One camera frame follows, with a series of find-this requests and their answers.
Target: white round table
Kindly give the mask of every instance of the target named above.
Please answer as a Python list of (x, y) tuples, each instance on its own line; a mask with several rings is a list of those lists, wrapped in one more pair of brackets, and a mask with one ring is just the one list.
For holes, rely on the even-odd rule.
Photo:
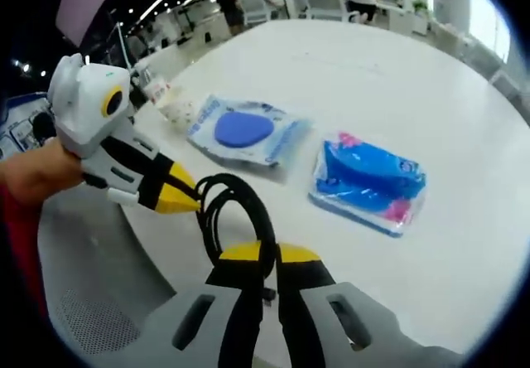
[[(337, 282), (390, 308), (423, 345), (466, 353), (495, 324), (528, 256), (530, 128), (480, 75), (433, 47), (340, 22), (269, 22), (226, 42), (173, 81), (195, 109), (207, 94), (266, 101), (315, 120), (284, 183), (237, 172), (268, 208), (277, 238), (319, 254)], [(226, 169), (175, 133), (152, 105), (137, 126), (196, 180)], [(426, 201), (400, 239), (306, 197), (321, 135), (348, 130), (418, 161)], [(124, 208), (143, 248), (178, 292), (211, 270), (194, 214)], [(221, 243), (254, 239), (243, 210), (221, 215)], [(274, 278), (268, 283), (274, 286)], [(289, 366), (267, 308), (256, 355)]]

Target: blue plastic package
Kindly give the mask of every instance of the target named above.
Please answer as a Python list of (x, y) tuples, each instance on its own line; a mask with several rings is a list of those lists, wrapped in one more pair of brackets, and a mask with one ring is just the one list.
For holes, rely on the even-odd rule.
[(426, 175), (414, 161), (339, 132), (322, 143), (310, 199), (398, 237), (421, 209)]
[(223, 164), (246, 162), (255, 167), (288, 168), (311, 121), (255, 101), (210, 96), (188, 140)]

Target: human hand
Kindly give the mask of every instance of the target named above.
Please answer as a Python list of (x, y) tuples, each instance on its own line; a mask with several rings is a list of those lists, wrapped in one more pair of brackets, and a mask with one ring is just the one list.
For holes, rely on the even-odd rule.
[(49, 196), (82, 181), (80, 159), (66, 151), (58, 138), (0, 164), (0, 182), (23, 205), (41, 204)]

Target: red sleeve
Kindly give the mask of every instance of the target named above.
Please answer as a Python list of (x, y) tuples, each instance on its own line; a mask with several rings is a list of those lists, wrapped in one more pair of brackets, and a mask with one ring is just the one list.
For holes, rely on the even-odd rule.
[(27, 292), (36, 301), (41, 315), (47, 317), (41, 261), (36, 242), (41, 206), (20, 205), (5, 186), (0, 186), (0, 193), (3, 222), (6, 226), (12, 255), (26, 283)]

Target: blue sponge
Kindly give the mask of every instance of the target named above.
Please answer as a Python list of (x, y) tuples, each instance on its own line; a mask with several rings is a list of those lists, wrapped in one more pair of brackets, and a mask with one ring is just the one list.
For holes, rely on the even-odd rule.
[(215, 140), (230, 148), (252, 146), (267, 138), (274, 130), (271, 119), (237, 111), (223, 114), (215, 125)]

